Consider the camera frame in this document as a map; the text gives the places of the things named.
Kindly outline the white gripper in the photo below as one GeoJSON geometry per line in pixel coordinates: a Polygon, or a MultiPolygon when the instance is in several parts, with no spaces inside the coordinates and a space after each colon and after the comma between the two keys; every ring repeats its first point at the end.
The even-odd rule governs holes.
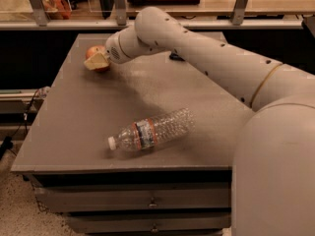
{"type": "MultiPolygon", "coordinates": [[[[144,43],[136,34],[134,27],[129,27],[113,34],[105,43],[109,59],[123,64],[143,55],[156,54],[158,50],[144,43]]],[[[106,56],[100,52],[93,54],[84,62],[90,71],[103,70],[109,66],[106,56]]]]}

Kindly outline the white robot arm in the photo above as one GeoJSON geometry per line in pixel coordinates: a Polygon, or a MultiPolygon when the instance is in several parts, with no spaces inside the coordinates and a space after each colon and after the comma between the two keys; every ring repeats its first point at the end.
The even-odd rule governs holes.
{"type": "Polygon", "coordinates": [[[169,50],[254,111],[234,152],[231,236],[315,236],[315,78],[185,29],[156,7],[86,54],[100,70],[169,50]]]}

